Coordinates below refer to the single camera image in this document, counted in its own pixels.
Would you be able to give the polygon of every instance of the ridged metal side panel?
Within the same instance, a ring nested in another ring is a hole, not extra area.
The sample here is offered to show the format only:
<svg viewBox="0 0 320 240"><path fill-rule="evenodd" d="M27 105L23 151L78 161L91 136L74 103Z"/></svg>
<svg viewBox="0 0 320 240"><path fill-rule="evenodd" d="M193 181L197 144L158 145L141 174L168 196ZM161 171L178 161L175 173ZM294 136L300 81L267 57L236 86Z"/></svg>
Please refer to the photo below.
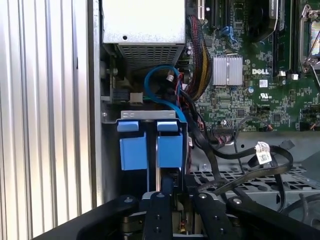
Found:
<svg viewBox="0 0 320 240"><path fill-rule="evenodd" d="M0 0L0 239L92 209L86 0Z"/></svg>

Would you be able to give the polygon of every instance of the silver heatsink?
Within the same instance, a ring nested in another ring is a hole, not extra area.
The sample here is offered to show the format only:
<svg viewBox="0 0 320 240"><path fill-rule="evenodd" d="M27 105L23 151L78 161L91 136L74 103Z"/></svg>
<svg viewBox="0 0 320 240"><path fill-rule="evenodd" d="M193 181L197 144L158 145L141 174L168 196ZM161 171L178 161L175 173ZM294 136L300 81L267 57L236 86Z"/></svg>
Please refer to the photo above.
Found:
<svg viewBox="0 0 320 240"><path fill-rule="evenodd" d="M214 56L211 83L214 86L241 86L243 84L242 56Z"/></svg>
<svg viewBox="0 0 320 240"><path fill-rule="evenodd" d="M186 43L185 0L102 0L103 43L132 70L174 65Z"/></svg>

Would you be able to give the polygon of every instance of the motherboard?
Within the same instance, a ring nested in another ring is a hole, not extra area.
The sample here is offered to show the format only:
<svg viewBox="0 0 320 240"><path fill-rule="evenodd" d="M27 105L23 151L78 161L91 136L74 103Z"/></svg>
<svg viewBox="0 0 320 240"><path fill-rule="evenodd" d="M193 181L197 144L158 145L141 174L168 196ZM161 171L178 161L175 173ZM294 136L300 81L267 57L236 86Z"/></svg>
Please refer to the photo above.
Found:
<svg viewBox="0 0 320 240"><path fill-rule="evenodd" d="M280 0L276 30L262 40L248 34L257 18L249 1L212 2L204 9L203 31L213 71L210 85L196 102L207 127L234 129L245 117L255 116L268 121L274 131L320 131L320 94L313 74L301 71L295 28L303 7L320 9L320 2ZM312 38L319 30L315 22L306 35ZM319 47L314 51L319 54ZM225 76L227 82L221 82ZM265 130L255 121L242 128Z"/></svg>

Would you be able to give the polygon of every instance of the power supply vent grille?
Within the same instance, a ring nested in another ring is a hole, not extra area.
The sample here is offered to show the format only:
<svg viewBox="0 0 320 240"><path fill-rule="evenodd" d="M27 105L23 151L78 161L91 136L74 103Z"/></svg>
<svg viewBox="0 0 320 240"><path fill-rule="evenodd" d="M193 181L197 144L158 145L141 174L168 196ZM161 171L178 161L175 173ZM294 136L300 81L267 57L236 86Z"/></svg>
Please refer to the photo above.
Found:
<svg viewBox="0 0 320 240"><path fill-rule="evenodd" d="M175 65L184 49L183 45L118 45L132 70L157 65Z"/></svg>

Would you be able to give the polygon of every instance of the white label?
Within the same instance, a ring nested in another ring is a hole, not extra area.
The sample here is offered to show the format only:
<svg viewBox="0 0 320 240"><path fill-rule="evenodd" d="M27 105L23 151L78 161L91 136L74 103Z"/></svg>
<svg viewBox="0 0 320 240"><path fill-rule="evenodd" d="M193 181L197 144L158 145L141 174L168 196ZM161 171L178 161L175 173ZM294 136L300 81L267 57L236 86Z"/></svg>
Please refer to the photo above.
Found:
<svg viewBox="0 0 320 240"><path fill-rule="evenodd" d="M260 80L259 80L259 87L260 87L260 88L267 88L267 87L268 87L268 80L266 80L266 79L260 79Z"/></svg>
<svg viewBox="0 0 320 240"><path fill-rule="evenodd" d="M272 162L270 146L267 143L258 141L257 145L255 146L255 151L260 165Z"/></svg>
<svg viewBox="0 0 320 240"><path fill-rule="evenodd" d="M182 83L182 90L186 90L188 84Z"/></svg>
<svg viewBox="0 0 320 240"><path fill-rule="evenodd" d="M173 75L168 75L168 76L166 77L166 79L167 79L168 81L170 81L170 82L173 82L173 80L175 79L175 76L173 76Z"/></svg>
<svg viewBox="0 0 320 240"><path fill-rule="evenodd" d="M269 99L268 93L260 93L260 98L261 99Z"/></svg>
<svg viewBox="0 0 320 240"><path fill-rule="evenodd" d="M252 69L252 75L269 75L268 69Z"/></svg>
<svg viewBox="0 0 320 240"><path fill-rule="evenodd" d="M191 137L188 137L188 141L189 141L189 146L190 146L190 147L193 147L194 144L192 143L192 138L191 138Z"/></svg>

